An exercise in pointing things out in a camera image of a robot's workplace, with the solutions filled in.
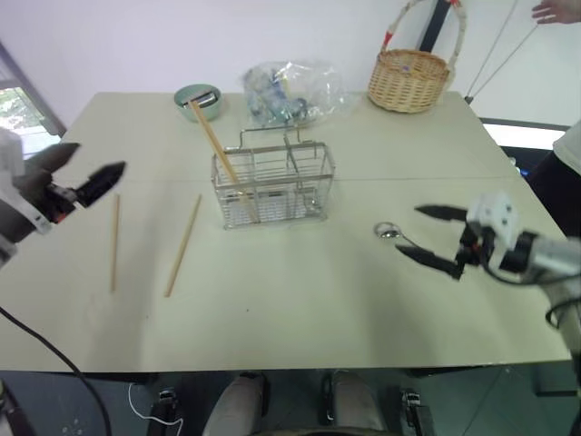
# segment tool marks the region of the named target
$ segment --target white shirt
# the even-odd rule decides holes
[[[563,164],[581,175],[581,121],[555,141],[553,151]]]

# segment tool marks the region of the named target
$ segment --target wire basket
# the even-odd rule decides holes
[[[458,16],[460,28],[454,54],[448,64],[431,53],[419,50],[387,50],[401,19],[422,1],[411,0],[389,27],[369,81],[369,99],[390,111],[416,114],[432,107],[454,76],[454,66],[464,42],[466,13],[459,0],[449,0]]]
[[[226,151],[239,183],[212,157],[212,183],[226,229],[327,217],[335,164],[325,143],[303,142]]]

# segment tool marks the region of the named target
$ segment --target person's leg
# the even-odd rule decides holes
[[[580,237],[581,175],[551,152],[531,172],[527,181],[563,233]]]
[[[264,377],[237,377],[222,393],[206,422],[202,436],[247,436],[258,430]]]
[[[371,390],[357,374],[336,372],[332,383],[333,426],[386,430]]]

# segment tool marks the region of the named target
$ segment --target metal utensil rack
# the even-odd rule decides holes
[[[292,144],[283,127],[284,145],[244,148],[225,153],[239,183],[232,183],[216,156],[212,157],[212,183],[224,215],[225,228],[299,219],[325,219],[325,206],[335,171],[329,147],[322,142]]]

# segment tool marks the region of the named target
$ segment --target wicker basket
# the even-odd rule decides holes
[[[387,50],[403,16],[422,1],[411,0],[389,27],[369,81],[369,99],[390,111],[416,114],[428,110],[454,77],[454,65],[466,32],[466,13],[459,0],[449,0],[458,16],[460,29],[448,65],[439,57],[419,50]]]

